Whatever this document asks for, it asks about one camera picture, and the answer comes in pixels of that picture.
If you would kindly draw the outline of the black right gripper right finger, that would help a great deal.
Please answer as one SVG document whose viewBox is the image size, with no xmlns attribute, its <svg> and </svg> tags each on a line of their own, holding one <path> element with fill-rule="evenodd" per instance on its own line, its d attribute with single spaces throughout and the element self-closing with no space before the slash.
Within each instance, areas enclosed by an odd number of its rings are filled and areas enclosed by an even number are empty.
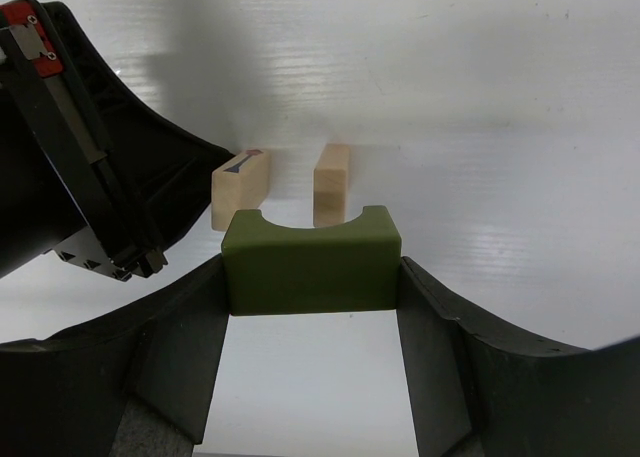
<svg viewBox="0 0 640 457">
<path fill-rule="evenodd" d="M 635 456 L 639 342 L 527 331 L 401 262 L 397 322 L 422 456 Z"/>
</svg>

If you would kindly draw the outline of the natural wood block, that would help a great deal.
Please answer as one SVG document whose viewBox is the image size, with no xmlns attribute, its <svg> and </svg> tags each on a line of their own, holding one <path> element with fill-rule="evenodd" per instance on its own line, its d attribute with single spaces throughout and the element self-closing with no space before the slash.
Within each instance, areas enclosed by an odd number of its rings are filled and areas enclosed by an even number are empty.
<svg viewBox="0 0 640 457">
<path fill-rule="evenodd" d="M 271 154 L 266 149 L 240 152 L 212 173 L 211 226 L 226 231 L 238 210 L 257 209 L 267 197 Z"/>
<path fill-rule="evenodd" d="M 345 221 L 349 168 L 348 145 L 324 147 L 313 172 L 313 225 L 316 228 Z"/>
</svg>

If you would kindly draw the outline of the green wood block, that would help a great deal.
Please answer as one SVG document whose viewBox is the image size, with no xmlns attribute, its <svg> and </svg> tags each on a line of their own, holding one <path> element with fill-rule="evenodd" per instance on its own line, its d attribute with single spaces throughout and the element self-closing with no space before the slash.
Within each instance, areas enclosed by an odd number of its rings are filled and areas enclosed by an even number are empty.
<svg viewBox="0 0 640 457">
<path fill-rule="evenodd" d="M 402 239 L 384 206 L 323 228 L 237 212 L 221 243 L 234 316 L 392 310 Z"/>
</svg>

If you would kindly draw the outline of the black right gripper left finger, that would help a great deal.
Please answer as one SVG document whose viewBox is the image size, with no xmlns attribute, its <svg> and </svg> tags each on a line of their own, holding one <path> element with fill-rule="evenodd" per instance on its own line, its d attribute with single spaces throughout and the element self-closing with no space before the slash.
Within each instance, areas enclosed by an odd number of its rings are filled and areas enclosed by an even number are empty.
<svg viewBox="0 0 640 457">
<path fill-rule="evenodd" d="M 222 260 L 49 338 L 1 346 L 5 456 L 187 456 L 229 319 Z"/>
</svg>

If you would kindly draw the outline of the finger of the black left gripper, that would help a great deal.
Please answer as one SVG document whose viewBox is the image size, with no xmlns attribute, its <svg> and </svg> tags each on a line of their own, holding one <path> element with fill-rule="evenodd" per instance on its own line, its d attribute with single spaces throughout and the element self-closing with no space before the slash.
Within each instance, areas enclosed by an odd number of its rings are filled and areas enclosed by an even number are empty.
<svg viewBox="0 0 640 457">
<path fill-rule="evenodd" d="M 1 271 L 36 257 L 125 281 L 165 265 L 139 146 L 157 118 L 62 3 L 1 7 Z"/>
<path fill-rule="evenodd" d="M 159 115 L 115 75 L 61 2 L 30 0 L 61 73 L 47 81 L 83 158 L 78 207 L 110 257 L 162 252 L 211 202 L 227 149 Z"/>
</svg>

